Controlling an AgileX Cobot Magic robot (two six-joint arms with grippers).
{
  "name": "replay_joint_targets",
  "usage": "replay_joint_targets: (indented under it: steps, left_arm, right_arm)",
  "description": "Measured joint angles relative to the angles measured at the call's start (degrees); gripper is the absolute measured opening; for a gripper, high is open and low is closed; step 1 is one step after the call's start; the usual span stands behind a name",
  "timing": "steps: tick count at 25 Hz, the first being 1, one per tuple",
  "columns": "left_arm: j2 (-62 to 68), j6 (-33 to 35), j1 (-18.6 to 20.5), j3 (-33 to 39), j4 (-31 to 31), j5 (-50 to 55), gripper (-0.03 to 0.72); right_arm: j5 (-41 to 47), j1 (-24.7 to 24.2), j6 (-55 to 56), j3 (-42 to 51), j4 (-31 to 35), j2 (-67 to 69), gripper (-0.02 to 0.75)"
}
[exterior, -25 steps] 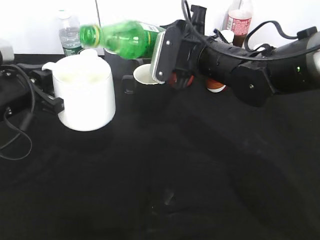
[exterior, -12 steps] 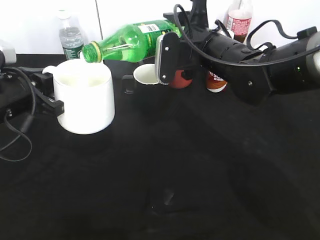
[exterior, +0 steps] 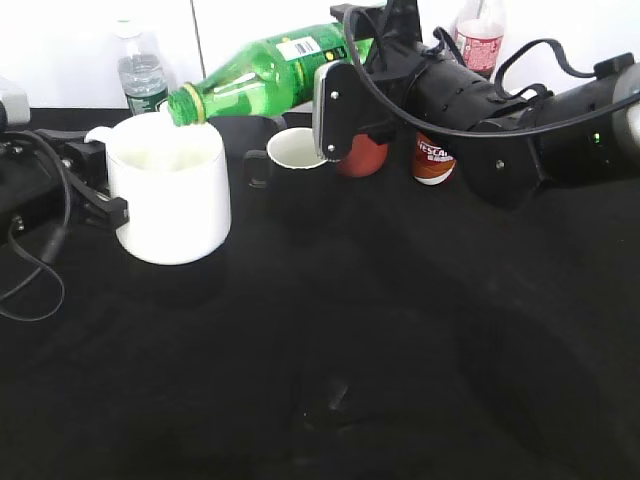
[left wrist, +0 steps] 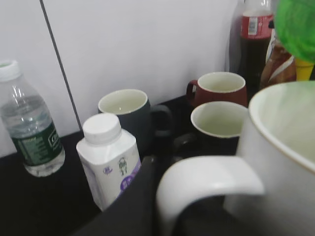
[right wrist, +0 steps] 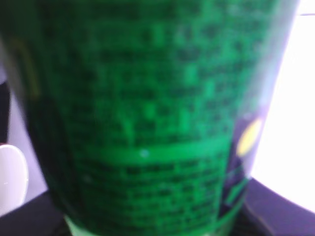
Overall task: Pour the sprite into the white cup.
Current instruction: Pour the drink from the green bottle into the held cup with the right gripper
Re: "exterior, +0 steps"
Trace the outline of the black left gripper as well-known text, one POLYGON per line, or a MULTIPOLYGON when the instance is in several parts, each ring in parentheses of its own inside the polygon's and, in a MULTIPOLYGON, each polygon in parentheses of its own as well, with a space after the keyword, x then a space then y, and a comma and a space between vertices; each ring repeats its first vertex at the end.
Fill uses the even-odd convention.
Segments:
MULTIPOLYGON (((37 135, 59 155, 70 172, 74 205, 81 223, 117 231, 129 220, 126 200, 107 192, 105 146, 85 141, 85 131, 37 129, 37 135)), ((31 231, 62 220, 64 198, 59 173, 33 140, 14 132, 1 135, 1 243, 7 243, 11 220, 22 218, 31 231)))

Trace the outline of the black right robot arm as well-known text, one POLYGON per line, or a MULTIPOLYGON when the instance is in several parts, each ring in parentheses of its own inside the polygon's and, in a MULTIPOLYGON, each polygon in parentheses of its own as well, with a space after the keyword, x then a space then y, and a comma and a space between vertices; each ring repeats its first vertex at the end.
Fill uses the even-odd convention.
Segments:
POLYGON ((384 143, 409 127, 458 161, 484 201, 513 209, 546 188, 578 188, 639 174, 639 66, 626 53, 556 94, 532 84, 511 94, 422 42, 417 4, 334 5, 348 58, 315 75, 317 153, 343 160, 365 134, 384 143))

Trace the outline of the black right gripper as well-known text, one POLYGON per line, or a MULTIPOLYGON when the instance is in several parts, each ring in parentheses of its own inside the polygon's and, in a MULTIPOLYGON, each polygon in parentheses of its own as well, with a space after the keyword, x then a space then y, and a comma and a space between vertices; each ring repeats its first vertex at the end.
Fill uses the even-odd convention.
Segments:
POLYGON ((481 122, 528 107, 524 98, 500 96, 493 83, 445 58, 441 50, 451 41, 446 31, 436 30, 439 45, 425 48, 416 1, 340 3, 329 12, 342 28, 350 59, 314 74, 312 130, 321 158, 345 160, 362 134, 376 145, 391 143, 403 126, 437 138, 480 138, 481 122), (353 65, 367 65, 367 88, 353 65))

